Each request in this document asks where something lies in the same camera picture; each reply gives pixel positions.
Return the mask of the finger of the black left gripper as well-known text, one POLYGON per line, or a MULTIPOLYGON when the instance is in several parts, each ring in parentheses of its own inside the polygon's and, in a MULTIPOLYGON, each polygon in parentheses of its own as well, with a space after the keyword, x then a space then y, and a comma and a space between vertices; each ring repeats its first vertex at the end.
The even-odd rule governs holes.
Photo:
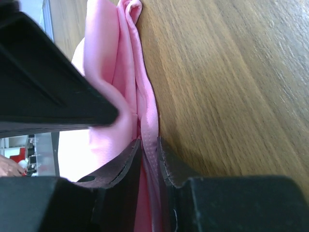
POLYGON ((0 3, 2 138, 109 126, 119 112, 16 0, 0 3))

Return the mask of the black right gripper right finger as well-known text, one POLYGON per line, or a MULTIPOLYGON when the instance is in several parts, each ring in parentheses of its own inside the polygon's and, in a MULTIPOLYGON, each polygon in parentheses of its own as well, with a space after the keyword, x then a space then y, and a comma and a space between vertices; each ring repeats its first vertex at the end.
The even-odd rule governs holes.
POLYGON ((309 205, 286 176, 205 177, 157 140, 165 232, 306 232, 309 205))

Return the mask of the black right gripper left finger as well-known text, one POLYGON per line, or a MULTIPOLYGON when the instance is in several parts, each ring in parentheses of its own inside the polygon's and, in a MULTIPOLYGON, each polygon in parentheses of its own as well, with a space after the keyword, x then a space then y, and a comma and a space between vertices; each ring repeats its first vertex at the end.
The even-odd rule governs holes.
POLYGON ((136 139, 76 183, 55 176, 1 178, 1 231, 133 231, 141 155, 141 141, 136 139))

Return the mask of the light pink t-shirt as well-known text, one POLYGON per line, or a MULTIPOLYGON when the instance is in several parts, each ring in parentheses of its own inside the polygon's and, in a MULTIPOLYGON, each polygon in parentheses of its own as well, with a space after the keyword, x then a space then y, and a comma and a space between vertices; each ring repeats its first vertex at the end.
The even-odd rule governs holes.
POLYGON ((58 163, 60 176, 76 182, 117 157, 131 141, 141 138, 143 155, 134 230, 160 232, 159 124, 136 28, 141 11, 138 0, 121 0, 118 4, 88 1, 85 36, 74 52, 72 64, 118 108, 119 117, 109 127, 61 132, 58 163))

